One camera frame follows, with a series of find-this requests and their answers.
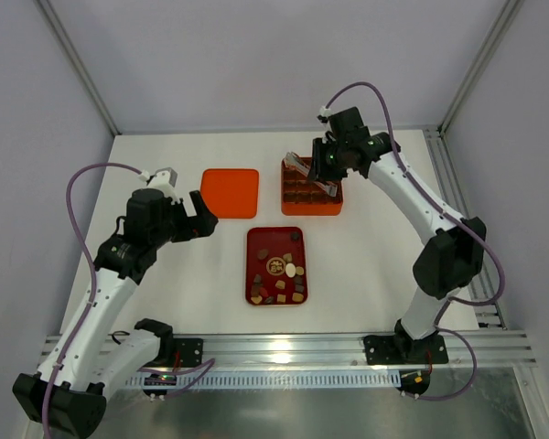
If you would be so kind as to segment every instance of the white oval object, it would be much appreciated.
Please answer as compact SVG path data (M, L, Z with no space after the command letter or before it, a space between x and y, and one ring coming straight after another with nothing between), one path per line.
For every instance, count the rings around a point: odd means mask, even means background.
M295 277L296 274L296 268L293 263L288 263L285 267L285 273L289 277Z

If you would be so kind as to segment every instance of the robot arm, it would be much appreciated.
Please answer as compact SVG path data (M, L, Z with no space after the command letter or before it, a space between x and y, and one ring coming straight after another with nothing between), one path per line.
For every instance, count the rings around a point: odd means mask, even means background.
M144 319L122 345L97 364L113 322L146 270L155 263L157 251L168 242L210 236L218 223L198 191L190 193L196 215L188 217L183 200L175 194L177 173L172 169L141 176L147 185L133 192L127 202L126 215L121 217L124 233L116 230L98 250L94 261L96 294L91 294L90 286L86 289L59 343L37 373L20 374L13 386L28 417L40 422L47 381L52 370L59 368L51 393L49 425L77 437L93 433L102 420L107 400L136 370L145 364L167 364L174 355L173 328ZM77 329L86 305L91 306L90 312ZM58 364L60 352L70 338L65 358Z
M403 359L412 360L419 352L424 357L423 340L436 332L436 318L447 305L447 298L457 294L459 288L468 285L480 272L483 249L456 224L437 212L409 181L407 174L445 212L469 226L482 239L486 236L486 227L479 218L464 219L449 207L411 169L400 153L407 168L405 174L393 154L389 135L370 135L357 108L332 114L327 122L330 132L325 138L313 141L309 178L337 181L348 175L347 169L357 170L390 197L411 222L425 246L413 266L418 285L414 299L395 329L395 344Z

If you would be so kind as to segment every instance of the orange lid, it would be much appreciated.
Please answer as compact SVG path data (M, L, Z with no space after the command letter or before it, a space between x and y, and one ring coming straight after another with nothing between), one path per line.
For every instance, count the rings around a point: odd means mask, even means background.
M201 179L201 196L218 218L249 219L258 209L256 169L206 169Z

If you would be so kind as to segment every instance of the wall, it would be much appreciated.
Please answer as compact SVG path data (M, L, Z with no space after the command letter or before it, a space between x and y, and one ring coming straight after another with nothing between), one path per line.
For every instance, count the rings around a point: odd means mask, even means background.
M525 2L447 140L549 384L549 0Z
M121 132L318 128L370 80L437 124L504 0L51 0ZM342 104L383 124L377 102Z
M67 180L104 161L112 137L35 5L0 1L0 438L20 437L11 387L56 333L80 252L65 210ZM74 191L86 230L102 174Z

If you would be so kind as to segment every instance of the tabletop surface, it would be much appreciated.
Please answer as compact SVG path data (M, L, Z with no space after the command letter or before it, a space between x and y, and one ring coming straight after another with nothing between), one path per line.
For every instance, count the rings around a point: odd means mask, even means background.
M369 180L343 180L337 217L287 217L281 212L280 165L287 151L311 155L321 133L229 133L117 136L110 156L149 172L171 166L185 199L199 189L208 168L253 168L260 173L253 219L221 219L209 238L168 244L117 317L113 330L130 330L142 318L170 324L183 334L391 331L416 284L413 263L422 250L413 226ZM439 193L421 130L397 131L414 170ZM143 186L133 173L108 168L91 218L87 243L95 255L125 213L130 194ZM254 307L244 300L246 233L253 227L297 226L305 236L309 299L299 306ZM82 259L62 328L83 298L89 272ZM468 298L463 291L461 297ZM477 329L473 308L453 304L442 327Z

